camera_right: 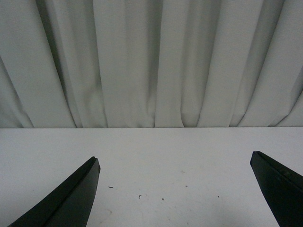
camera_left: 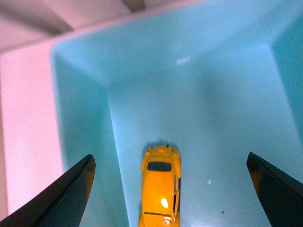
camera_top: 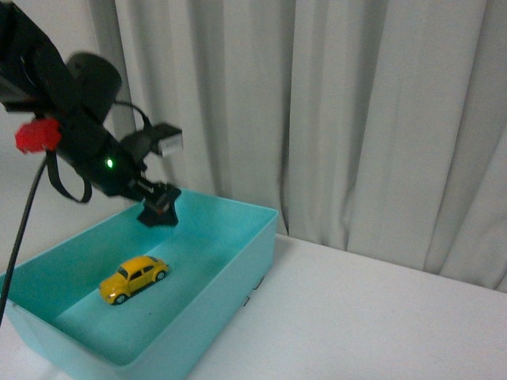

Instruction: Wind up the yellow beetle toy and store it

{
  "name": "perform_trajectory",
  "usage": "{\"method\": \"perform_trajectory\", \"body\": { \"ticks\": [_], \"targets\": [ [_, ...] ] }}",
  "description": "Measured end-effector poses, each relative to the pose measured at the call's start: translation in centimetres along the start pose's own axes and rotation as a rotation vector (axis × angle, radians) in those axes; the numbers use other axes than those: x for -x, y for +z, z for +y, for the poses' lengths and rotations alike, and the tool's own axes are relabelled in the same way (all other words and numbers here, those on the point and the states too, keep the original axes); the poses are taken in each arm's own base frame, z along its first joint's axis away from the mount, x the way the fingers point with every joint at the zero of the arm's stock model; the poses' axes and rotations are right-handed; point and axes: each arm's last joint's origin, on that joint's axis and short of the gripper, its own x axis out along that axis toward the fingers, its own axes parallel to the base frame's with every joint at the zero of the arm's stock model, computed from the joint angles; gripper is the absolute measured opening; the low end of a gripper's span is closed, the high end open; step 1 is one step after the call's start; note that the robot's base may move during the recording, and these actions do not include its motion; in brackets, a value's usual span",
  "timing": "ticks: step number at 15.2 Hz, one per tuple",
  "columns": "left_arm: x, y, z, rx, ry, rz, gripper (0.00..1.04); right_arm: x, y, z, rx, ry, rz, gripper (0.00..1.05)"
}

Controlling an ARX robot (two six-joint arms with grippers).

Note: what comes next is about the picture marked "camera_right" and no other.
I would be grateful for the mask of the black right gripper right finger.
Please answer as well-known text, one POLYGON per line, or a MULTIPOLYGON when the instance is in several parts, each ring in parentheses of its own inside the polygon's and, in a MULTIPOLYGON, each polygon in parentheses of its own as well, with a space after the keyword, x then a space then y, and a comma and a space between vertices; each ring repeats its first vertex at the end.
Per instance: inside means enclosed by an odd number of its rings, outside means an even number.
POLYGON ((280 227, 303 225, 303 176, 260 151, 250 160, 261 192, 280 227))

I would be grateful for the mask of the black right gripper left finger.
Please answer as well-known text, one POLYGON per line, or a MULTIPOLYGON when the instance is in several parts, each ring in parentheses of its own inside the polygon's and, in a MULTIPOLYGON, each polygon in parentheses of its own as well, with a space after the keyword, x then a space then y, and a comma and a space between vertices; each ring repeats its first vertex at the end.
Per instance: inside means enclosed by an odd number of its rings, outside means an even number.
POLYGON ((98 187, 100 165, 91 157, 11 227, 85 227, 98 187))

